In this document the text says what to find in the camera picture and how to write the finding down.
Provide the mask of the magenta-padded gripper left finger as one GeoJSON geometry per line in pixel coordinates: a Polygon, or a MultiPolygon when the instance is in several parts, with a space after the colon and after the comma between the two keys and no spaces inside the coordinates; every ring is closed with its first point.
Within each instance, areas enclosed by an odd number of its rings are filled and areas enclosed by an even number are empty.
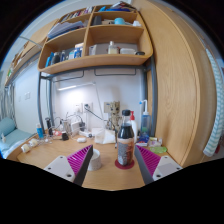
{"type": "Polygon", "coordinates": [[[58,156],[44,170],[81,186],[92,156],[93,146],[89,145],[69,156],[58,156]]]}

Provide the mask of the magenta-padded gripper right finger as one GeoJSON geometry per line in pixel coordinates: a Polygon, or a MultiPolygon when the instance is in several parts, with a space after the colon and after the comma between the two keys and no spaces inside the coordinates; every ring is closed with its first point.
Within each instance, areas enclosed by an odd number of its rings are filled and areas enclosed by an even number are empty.
{"type": "Polygon", "coordinates": [[[159,155],[136,145],[134,151],[143,181],[146,185],[182,169],[171,157],[159,155]]]}

